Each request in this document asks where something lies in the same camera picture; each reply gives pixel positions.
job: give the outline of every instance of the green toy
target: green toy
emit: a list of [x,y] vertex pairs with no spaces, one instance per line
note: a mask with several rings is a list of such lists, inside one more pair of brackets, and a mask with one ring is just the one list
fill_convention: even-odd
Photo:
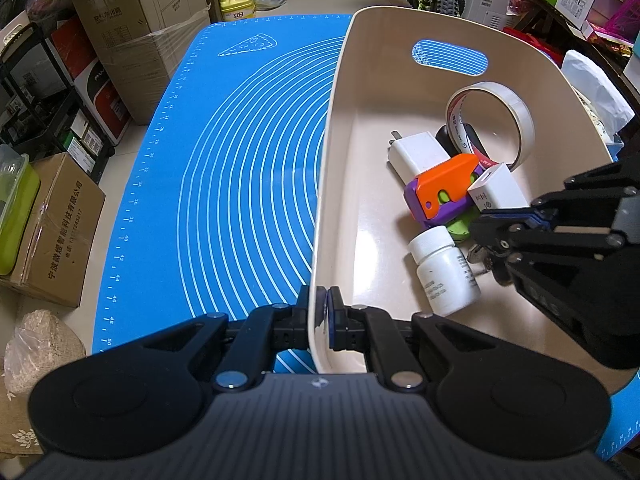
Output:
[[473,206],[447,224],[447,231],[455,243],[464,242],[469,238],[469,224],[479,216],[480,210]]

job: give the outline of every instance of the blue silicone mat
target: blue silicone mat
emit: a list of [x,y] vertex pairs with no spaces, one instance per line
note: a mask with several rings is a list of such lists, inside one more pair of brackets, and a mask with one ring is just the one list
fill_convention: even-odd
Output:
[[[116,217],[93,352],[205,312],[293,303],[311,276],[322,134],[350,16],[216,23],[196,37],[149,125]],[[417,62],[479,74],[434,41]],[[312,372],[283,352],[277,372]],[[640,379],[613,397],[607,458],[638,431]]]

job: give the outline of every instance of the roll of tape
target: roll of tape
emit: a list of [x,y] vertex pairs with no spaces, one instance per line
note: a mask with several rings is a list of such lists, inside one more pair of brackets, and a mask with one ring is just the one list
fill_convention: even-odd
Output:
[[520,145],[518,147],[518,155],[516,159],[507,164],[510,171],[515,170],[522,164],[533,150],[533,144],[536,140],[535,129],[533,127],[533,119],[529,113],[527,105],[518,97],[516,92],[507,88],[500,83],[491,81],[483,81],[466,86],[458,90],[451,96],[447,103],[447,130],[451,142],[460,150],[460,153],[473,153],[478,156],[480,165],[483,168],[490,168],[498,162],[492,161],[489,157],[483,155],[470,141],[466,134],[464,123],[462,120],[462,104],[466,96],[471,92],[484,92],[492,95],[500,101],[510,112],[518,129],[520,137]]

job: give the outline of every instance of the white medicine bottle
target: white medicine bottle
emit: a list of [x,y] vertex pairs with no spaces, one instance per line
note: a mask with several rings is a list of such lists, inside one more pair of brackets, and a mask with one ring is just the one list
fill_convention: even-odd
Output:
[[409,243],[434,314],[448,316],[480,298],[480,288],[469,264],[447,228],[437,226]]

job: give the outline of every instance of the white phone charger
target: white phone charger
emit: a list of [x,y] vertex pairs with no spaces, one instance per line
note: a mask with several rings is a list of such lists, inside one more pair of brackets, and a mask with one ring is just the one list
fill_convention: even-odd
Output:
[[402,137],[398,132],[391,134],[394,140],[390,141],[388,161],[404,184],[449,160],[447,152],[429,132],[409,137]]
[[529,202],[504,162],[484,170],[469,187],[468,193],[480,211],[529,207]]

